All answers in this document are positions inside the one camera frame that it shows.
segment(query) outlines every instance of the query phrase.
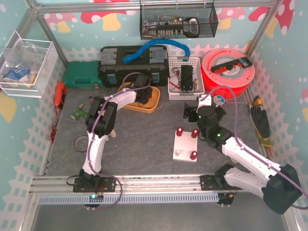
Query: black box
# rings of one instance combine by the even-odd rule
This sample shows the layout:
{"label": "black box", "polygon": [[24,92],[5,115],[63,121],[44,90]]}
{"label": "black box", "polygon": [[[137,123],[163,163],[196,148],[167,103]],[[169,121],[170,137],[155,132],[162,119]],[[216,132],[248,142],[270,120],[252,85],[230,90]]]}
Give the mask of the black box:
{"label": "black box", "polygon": [[[101,49],[98,63],[99,79],[107,88],[120,87],[124,77],[132,72],[140,72],[151,78],[151,86],[165,86],[168,83],[169,64],[167,48],[151,46],[142,56],[123,62],[123,58],[135,53],[141,46],[117,46]],[[126,82],[136,80],[138,75],[129,76]]]}

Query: blue hose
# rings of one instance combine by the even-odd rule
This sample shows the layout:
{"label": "blue hose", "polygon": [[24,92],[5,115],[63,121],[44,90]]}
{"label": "blue hose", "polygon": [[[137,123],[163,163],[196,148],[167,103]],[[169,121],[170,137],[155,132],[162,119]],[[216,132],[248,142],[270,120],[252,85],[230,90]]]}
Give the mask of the blue hose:
{"label": "blue hose", "polygon": [[185,51],[185,57],[189,57],[191,55],[191,52],[188,48],[188,46],[184,45],[184,44],[181,44],[179,42],[176,42],[176,41],[173,41],[173,40],[169,40],[169,39],[155,39],[155,40],[151,40],[149,41],[148,43],[144,44],[142,47],[140,47],[140,49],[134,53],[134,54],[131,54],[127,57],[125,57],[123,59],[123,62],[124,63],[128,63],[134,59],[137,59],[139,56],[142,55],[142,53],[148,49],[149,47],[153,46],[153,45],[156,45],[156,44],[169,44],[169,45],[173,45],[173,46],[176,46],[178,48],[181,48]]}

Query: metal ring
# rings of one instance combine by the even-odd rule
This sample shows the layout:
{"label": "metal ring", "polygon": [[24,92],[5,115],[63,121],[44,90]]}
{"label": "metal ring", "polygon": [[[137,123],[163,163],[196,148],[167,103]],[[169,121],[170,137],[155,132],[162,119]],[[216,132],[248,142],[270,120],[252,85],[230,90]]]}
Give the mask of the metal ring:
{"label": "metal ring", "polygon": [[85,149],[85,150],[80,150],[77,148],[77,142],[80,141],[80,139],[86,137],[88,139],[88,136],[80,136],[78,137],[76,140],[75,140],[75,143],[74,143],[74,148],[76,149],[76,151],[80,152],[80,153],[85,153],[87,150],[88,150],[88,147]]}

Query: green case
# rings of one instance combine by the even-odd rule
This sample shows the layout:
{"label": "green case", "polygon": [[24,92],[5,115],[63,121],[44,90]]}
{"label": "green case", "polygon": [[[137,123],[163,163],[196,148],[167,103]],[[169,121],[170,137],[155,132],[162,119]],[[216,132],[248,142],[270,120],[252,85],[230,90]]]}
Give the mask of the green case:
{"label": "green case", "polygon": [[67,88],[102,87],[103,82],[98,78],[98,61],[91,62],[69,62],[64,77]]}

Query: green object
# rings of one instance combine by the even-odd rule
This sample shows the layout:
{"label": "green object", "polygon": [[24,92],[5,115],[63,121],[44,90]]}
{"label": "green object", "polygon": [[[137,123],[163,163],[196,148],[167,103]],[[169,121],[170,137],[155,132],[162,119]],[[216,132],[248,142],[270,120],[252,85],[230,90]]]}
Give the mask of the green object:
{"label": "green object", "polygon": [[98,78],[98,61],[69,62],[64,77],[67,88],[102,87],[103,82]]}
{"label": "green object", "polygon": [[81,117],[81,116],[84,117],[84,118],[87,118],[88,114],[84,110],[82,110],[82,107],[83,107],[83,104],[78,106],[77,111],[71,115],[71,118],[73,120],[78,120],[79,117]]}

